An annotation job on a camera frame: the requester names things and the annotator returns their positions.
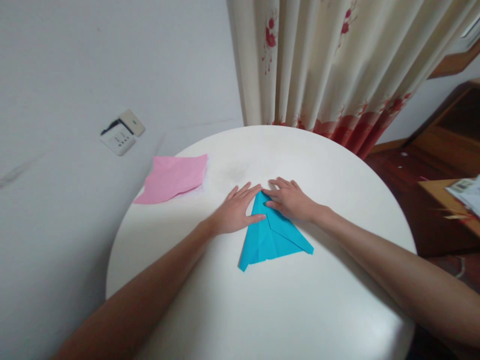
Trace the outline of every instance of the curtain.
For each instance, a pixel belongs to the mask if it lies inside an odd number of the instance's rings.
[[[479,0],[234,0],[247,125],[364,159],[480,12]]]

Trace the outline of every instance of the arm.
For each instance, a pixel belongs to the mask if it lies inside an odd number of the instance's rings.
[[[260,184],[238,186],[206,220],[164,256],[116,292],[60,347],[54,359],[128,359],[153,331],[207,245],[220,234],[258,223],[246,216]]]
[[[417,323],[437,336],[480,348],[480,296],[447,272],[351,223],[306,196],[295,181],[270,180],[266,203],[332,235]]]

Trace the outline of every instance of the wooden cabinet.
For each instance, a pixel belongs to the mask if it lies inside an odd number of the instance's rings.
[[[455,89],[411,145],[470,177],[480,174],[480,78]]]

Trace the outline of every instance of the left hand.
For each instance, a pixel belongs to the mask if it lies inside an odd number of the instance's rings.
[[[245,215],[250,202],[262,189],[260,184],[252,188],[250,185],[249,181],[240,190],[238,186],[235,186],[223,204],[205,220],[215,236],[234,233],[266,218],[264,214]]]

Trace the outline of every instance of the hand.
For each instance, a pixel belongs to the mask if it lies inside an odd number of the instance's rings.
[[[206,219],[214,236],[234,233],[266,218],[264,214],[245,215],[250,202],[262,189],[260,184],[249,188],[250,184],[250,181],[247,182],[240,190],[238,186],[235,186],[223,204]]]
[[[273,200],[267,201],[265,205],[289,219],[314,222],[316,216],[329,210],[328,207],[317,204],[305,195],[295,180],[287,181],[277,177],[276,180],[268,182],[278,186],[278,190],[262,190]]]

